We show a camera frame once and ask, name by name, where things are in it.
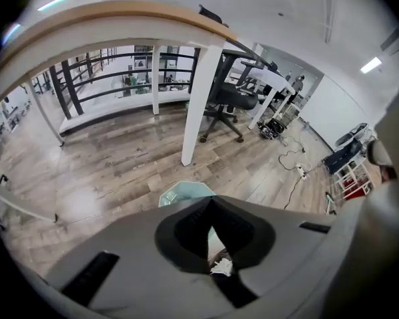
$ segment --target office chair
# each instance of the office chair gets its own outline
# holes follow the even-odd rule
[[[244,142],[244,139],[242,138],[242,133],[229,120],[230,118],[233,118],[233,123],[237,123],[238,119],[236,115],[224,112],[223,109],[225,108],[225,106],[242,110],[254,109],[258,101],[258,96],[250,90],[238,90],[237,88],[243,86],[243,83],[249,71],[253,67],[262,67],[250,62],[243,61],[241,63],[245,65],[245,70],[241,77],[239,77],[237,84],[234,85],[227,83],[225,82],[225,79],[229,71],[231,70],[233,63],[238,58],[252,59],[253,57],[245,52],[233,50],[223,50],[221,53],[220,61],[216,70],[215,80],[211,87],[211,92],[208,98],[209,106],[204,112],[204,116],[213,117],[214,119],[207,129],[207,132],[200,137],[199,141],[201,143],[205,143],[207,141],[208,135],[211,133],[211,131],[213,131],[218,121],[223,122],[238,135],[237,142]],[[217,107],[218,105],[219,107],[217,111],[215,110],[215,107],[212,107],[210,104],[216,104],[215,107]]]

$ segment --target chair seat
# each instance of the chair seat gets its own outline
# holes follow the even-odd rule
[[[243,110],[252,110],[259,100],[258,95],[254,94],[241,94],[234,84],[223,83],[221,90],[217,94],[215,102],[218,104],[229,104],[235,108]]]

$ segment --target chair base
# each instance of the chair base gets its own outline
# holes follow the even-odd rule
[[[199,138],[199,141],[201,143],[205,143],[207,141],[208,135],[210,135],[210,133],[213,131],[218,121],[223,122],[229,129],[231,129],[233,132],[235,132],[238,135],[237,142],[239,143],[244,142],[244,139],[242,138],[242,133],[229,120],[230,118],[233,118],[233,123],[238,123],[237,116],[234,114],[228,114],[226,112],[223,112],[223,109],[224,106],[219,105],[219,109],[217,111],[210,109],[204,111],[204,116],[213,117],[214,119],[213,122],[210,124],[209,128],[207,129],[207,132]]]

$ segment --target white ceiling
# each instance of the white ceiling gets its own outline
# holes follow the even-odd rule
[[[66,8],[99,0],[68,0],[40,13],[52,0],[32,0],[21,18],[23,27]],[[363,75],[360,68],[382,55],[380,44],[398,26],[381,0],[150,0],[189,7],[198,5],[218,14],[238,35],[274,47],[305,62],[336,81],[368,113],[387,105],[399,85],[399,53],[383,58],[383,65]],[[326,26],[327,16],[332,25]],[[326,27],[331,39],[325,43]]]

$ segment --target ceiling light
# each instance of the ceiling light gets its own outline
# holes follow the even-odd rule
[[[5,34],[5,36],[3,37],[3,40],[1,41],[1,44],[4,45],[7,41],[7,39],[9,39],[9,37],[19,28],[21,27],[21,24],[14,24]]]
[[[382,61],[375,57],[372,59],[368,64],[366,64],[364,67],[362,67],[360,70],[362,73],[368,73],[370,72],[373,68],[376,68],[378,65],[381,65]]]
[[[46,5],[41,6],[37,10],[38,11],[44,11],[45,9],[48,9],[49,7],[52,7],[53,5],[56,5],[57,3],[61,3],[62,1],[65,1],[65,0],[53,0],[51,3],[47,3]]]

